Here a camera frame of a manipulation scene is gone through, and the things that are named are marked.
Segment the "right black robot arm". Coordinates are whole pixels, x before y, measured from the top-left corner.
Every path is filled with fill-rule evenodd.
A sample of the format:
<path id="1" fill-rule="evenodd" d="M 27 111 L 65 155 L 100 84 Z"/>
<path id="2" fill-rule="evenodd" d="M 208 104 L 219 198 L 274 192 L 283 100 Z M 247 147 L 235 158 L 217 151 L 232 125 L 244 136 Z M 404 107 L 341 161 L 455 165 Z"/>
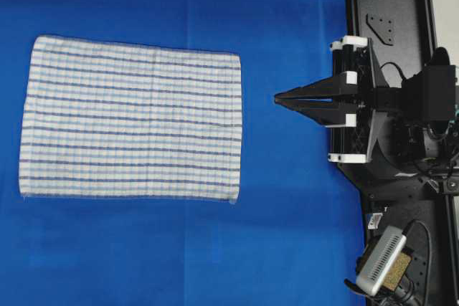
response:
<path id="1" fill-rule="evenodd" d="M 330 162 L 385 163 L 435 179 L 458 173 L 458 69 L 444 48 L 398 86 L 385 78 L 370 38 L 347 35 L 330 50 L 330 77 L 274 97 L 329 129 Z"/>

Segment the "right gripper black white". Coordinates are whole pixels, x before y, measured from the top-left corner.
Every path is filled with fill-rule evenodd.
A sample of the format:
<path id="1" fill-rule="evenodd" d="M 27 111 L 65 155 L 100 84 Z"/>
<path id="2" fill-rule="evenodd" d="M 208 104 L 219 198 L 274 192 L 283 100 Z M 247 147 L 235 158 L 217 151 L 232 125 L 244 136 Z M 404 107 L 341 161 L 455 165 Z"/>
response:
<path id="1" fill-rule="evenodd" d="M 275 103 L 330 129 L 328 161 L 369 163 L 380 130 L 376 112 L 380 63 L 373 41 L 346 35 L 331 43 L 330 51 L 333 53 L 331 77 L 279 92 Z"/>

